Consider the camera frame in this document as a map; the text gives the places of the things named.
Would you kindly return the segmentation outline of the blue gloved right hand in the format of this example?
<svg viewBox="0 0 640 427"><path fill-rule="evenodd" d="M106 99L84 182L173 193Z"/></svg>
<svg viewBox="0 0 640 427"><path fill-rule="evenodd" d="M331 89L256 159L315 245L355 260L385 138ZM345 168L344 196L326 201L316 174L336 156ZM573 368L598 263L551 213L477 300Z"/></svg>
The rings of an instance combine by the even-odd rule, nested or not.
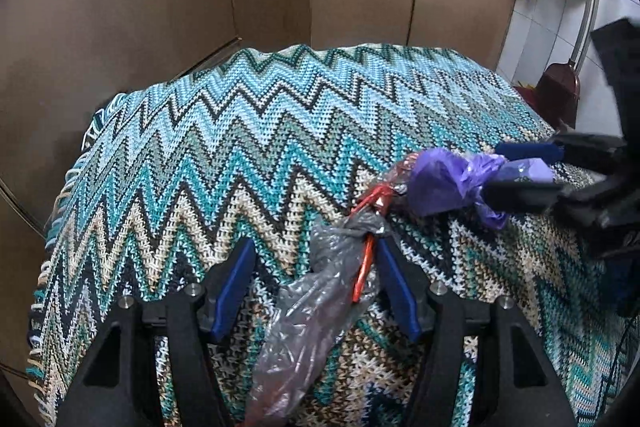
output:
<svg viewBox="0 0 640 427"><path fill-rule="evenodd" d="M605 304L620 317L632 317L639 308L639 255L608 258L604 266Z"/></svg>

